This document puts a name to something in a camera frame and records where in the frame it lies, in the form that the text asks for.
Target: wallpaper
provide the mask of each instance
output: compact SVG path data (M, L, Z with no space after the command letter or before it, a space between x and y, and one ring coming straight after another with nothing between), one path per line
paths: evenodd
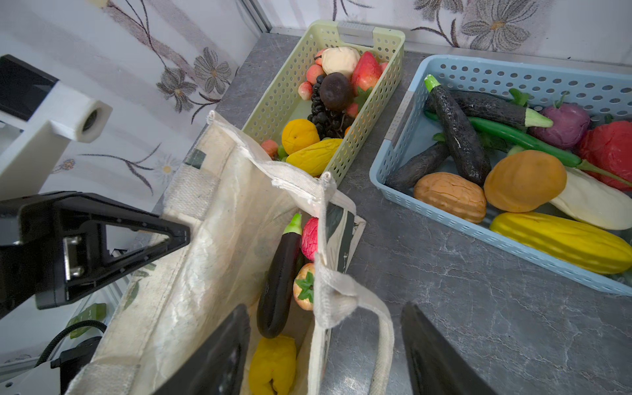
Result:
M259 0L275 27L317 19L394 27L406 40L632 64L630 0Z
M42 192L95 192L152 210L255 45L239 0L11 0L0 54L113 107L71 142Z

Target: bunch of grapes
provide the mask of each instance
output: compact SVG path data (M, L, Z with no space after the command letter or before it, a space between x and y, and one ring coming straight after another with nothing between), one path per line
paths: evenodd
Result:
M353 123L353 118L343 112L325 108L319 95L320 84L324 78L322 75L316 78L312 93L312 113L307 116L307 120L316 126L321 140L325 137L342 138L345 129Z

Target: gray basket handle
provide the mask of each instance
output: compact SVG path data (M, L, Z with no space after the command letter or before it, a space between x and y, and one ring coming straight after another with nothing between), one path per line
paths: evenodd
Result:
M386 136L384 136L385 140L390 140L393 147L397 144L397 140L401 135L401 132L404 130L406 126L406 122L415 106L415 93L407 90L406 94L404 94L404 99L401 100L399 104L399 108L391 125L386 132Z
M373 29L375 27L359 23L338 23L340 39L348 44L356 44L358 46L373 47Z

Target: cucumber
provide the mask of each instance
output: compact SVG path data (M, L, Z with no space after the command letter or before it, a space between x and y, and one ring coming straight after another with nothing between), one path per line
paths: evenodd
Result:
M396 191L406 193L421 177L432 173L449 156L450 151L447 145L436 143L421 154L413 156L404 166L388 177L384 184Z
M280 335L288 321L294 278L301 269L301 234L301 213L297 213L281 236L259 298L257 327L268 339Z
M428 75L424 81L435 103L446 145L459 175L483 186L492 166L474 127L452 95L434 76Z
M476 116L490 121L504 123L513 127L539 126L550 128L553 121L536 110L521 107L517 104L505 101L481 92L464 92L451 90L450 94L467 116ZM426 100L425 109L436 112L432 96Z

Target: canvas bag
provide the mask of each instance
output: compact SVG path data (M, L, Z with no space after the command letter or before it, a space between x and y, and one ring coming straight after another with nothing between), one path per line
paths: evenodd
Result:
M135 273L92 361L67 394L153 393L239 303L251 317L240 393L251 394L250 361L262 338L258 298L283 229L299 210L319 218L319 249L314 312L292 302L282 332L297 343L291 394L320 393L330 329L358 306L379 318L369 393L384 394L394 345L390 313L372 292L343 274L365 227L355 204L336 190L329 173L315 179L272 161L255 140L214 111L207 121L164 201L163 217L189 225L191 243Z

